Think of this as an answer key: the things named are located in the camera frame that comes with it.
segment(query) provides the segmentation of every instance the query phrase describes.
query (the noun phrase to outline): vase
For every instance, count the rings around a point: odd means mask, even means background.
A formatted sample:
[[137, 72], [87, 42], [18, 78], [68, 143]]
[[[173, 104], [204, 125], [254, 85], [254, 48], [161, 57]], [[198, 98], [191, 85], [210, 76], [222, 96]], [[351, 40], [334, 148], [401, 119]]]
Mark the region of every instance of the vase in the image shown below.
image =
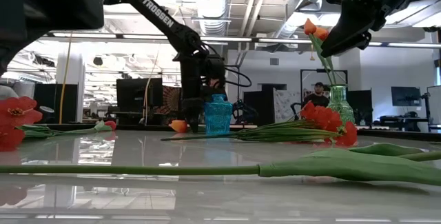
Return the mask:
[[207, 134], [229, 133], [233, 105], [225, 101], [224, 94], [214, 94], [211, 103], [205, 103], [205, 131]]
[[353, 117], [352, 107], [346, 101], [346, 86], [331, 85], [330, 88], [328, 108], [340, 114], [343, 125], [345, 125], [347, 121], [351, 121], [355, 124], [356, 120]]

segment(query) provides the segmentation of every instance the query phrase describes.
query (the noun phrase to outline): orange tulip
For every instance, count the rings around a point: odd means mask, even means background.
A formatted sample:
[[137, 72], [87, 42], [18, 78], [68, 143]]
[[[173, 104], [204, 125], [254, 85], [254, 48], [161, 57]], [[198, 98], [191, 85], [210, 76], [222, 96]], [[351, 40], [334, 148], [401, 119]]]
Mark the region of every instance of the orange tulip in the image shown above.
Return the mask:
[[329, 35], [328, 30], [324, 28], [316, 28], [316, 31], [314, 32], [314, 36], [322, 41], [324, 41], [328, 37], [328, 35]]
[[305, 22], [305, 34], [306, 35], [313, 34], [316, 32], [316, 30], [317, 30], [317, 27], [308, 18]]
[[170, 125], [174, 131], [184, 133], [187, 131], [187, 122], [182, 120], [174, 120]]

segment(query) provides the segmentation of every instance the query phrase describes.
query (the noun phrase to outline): office room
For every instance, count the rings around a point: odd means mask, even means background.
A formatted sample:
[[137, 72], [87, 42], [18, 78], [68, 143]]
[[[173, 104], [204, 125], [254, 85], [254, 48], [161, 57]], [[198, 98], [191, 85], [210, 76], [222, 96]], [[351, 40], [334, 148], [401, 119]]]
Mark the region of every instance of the office room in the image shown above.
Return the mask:
[[0, 10], [0, 224], [441, 223], [441, 0]]

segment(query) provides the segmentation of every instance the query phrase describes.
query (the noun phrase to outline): air duct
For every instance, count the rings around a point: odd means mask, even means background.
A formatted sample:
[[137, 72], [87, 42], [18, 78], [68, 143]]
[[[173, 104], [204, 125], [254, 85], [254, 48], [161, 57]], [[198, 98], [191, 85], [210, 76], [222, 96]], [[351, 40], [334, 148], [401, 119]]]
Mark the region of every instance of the air duct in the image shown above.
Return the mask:
[[196, 0], [198, 16], [212, 20], [199, 22], [201, 33], [204, 36], [225, 36], [227, 22], [223, 19], [227, 17], [227, 0]]
[[298, 28], [299, 19], [306, 19], [305, 14], [297, 11], [305, 6], [318, 3], [320, 1], [321, 0], [291, 0], [291, 3], [289, 4], [295, 5], [294, 11], [287, 18], [286, 22], [281, 25], [279, 30], [274, 33], [273, 38], [288, 39], [291, 37]]

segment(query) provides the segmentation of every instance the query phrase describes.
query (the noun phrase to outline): glossy table surface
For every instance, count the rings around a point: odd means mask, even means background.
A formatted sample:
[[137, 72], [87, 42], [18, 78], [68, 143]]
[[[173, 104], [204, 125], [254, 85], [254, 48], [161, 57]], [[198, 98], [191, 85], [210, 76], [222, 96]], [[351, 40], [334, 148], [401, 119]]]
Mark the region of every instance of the glossy table surface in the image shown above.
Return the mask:
[[[159, 141], [118, 131], [28, 141], [0, 164], [237, 166], [292, 160], [312, 144]], [[360, 136], [439, 150], [441, 144]], [[441, 167], [438, 161], [431, 162]], [[3, 223], [441, 223], [441, 187], [327, 177], [0, 174]]]

